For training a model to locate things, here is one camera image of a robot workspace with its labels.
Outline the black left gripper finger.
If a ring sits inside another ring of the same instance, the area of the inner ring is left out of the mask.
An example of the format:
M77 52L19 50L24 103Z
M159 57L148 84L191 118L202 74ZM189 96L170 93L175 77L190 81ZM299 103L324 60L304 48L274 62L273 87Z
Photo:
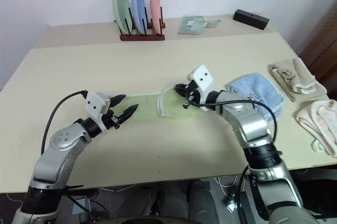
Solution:
M116 105L118 105L124 98L126 97L125 94L121 94L121 95L116 95L112 98L110 98L110 107L115 107Z
M118 116L118 124L122 124L127 121L136 112L137 108L138 104L135 104L124 110L123 113Z

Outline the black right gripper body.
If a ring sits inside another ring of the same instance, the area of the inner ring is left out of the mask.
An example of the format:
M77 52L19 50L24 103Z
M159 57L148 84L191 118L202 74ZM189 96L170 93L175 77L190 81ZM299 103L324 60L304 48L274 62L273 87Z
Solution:
M184 87L184 94L186 102L183 104L184 109L188 109L189 106L193 105L195 107L200 107L200 102L195 101L196 97L200 97L196 95L199 91L197 90L198 85L194 80L190 81L187 85Z

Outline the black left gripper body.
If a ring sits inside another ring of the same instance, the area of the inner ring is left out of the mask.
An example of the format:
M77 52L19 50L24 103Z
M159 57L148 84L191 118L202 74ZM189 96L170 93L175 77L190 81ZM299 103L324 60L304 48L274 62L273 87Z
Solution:
M111 99L110 104L105 104L102 108L102 118L101 121L106 129L110 129L114 127L115 129L118 129L120 127L120 124L118 122L118 118L114 116L114 112L110 110L111 107L116 106L118 103L120 103L120 100L117 99Z

